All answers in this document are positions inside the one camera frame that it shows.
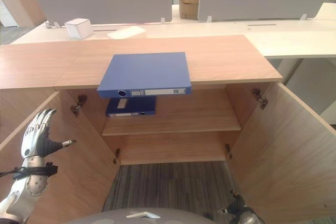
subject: floor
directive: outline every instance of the floor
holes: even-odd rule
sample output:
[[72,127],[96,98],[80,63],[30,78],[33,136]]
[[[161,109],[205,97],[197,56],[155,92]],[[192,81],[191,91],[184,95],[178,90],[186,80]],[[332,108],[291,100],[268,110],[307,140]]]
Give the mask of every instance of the floor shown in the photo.
[[[233,201],[237,189],[226,162],[194,162],[120,167],[103,211],[128,207],[176,208],[229,224],[220,208]],[[305,224],[336,224],[336,217]]]
[[3,27],[0,26],[0,45],[7,45],[17,40],[34,27]]

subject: blue file folder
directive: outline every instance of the blue file folder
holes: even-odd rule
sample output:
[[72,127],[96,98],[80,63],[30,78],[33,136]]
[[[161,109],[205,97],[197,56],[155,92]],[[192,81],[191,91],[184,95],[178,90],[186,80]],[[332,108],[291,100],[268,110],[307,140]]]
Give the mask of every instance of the blue file folder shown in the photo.
[[154,115],[156,97],[112,98],[107,116]]
[[185,53],[114,55],[97,91],[102,98],[190,94]]

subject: black strap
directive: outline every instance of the black strap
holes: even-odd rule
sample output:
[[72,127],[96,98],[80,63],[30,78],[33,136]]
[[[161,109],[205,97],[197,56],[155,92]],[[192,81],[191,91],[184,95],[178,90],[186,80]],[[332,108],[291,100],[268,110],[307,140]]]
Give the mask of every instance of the black strap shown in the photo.
[[48,162],[44,167],[15,167],[13,170],[0,173],[0,178],[13,173],[13,179],[21,179],[29,175],[44,175],[50,177],[56,174],[57,170],[58,166]]

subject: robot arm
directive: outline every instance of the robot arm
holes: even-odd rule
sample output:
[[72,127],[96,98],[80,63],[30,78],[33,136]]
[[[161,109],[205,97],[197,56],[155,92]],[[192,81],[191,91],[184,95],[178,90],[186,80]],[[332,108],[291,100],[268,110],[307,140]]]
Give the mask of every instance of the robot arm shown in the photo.
[[25,223],[40,196],[46,191],[49,177],[57,173],[57,166],[45,164],[44,158],[63,147],[74,144],[49,139],[50,119],[56,110],[38,113],[27,127],[21,147],[22,167],[16,170],[8,196],[0,202],[0,224]]

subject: white box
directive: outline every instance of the white box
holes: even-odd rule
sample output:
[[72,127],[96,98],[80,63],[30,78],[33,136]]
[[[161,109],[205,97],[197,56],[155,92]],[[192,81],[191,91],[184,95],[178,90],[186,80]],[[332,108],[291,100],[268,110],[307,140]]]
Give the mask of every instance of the white box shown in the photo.
[[65,22],[68,33],[71,38],[85,39],[93,34],[90,20],[87,18],[75,18]]
[[110,39],[142,39],[147,37],[145,29],[139,26],[131,26],[107,34]]

